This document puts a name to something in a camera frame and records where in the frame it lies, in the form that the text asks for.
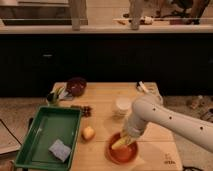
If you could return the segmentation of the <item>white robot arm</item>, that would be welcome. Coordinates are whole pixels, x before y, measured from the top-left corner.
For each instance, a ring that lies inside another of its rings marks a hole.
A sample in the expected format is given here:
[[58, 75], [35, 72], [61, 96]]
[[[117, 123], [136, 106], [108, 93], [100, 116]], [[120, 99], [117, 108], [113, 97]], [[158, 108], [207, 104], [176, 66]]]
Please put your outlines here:
[[124, 143], [130, 145], [142, 136], [149, 122], [167, 128], [213, 153], [213, 123], [169, 110], [151, 94], [133, 101], [132, 113], [123, 127]]

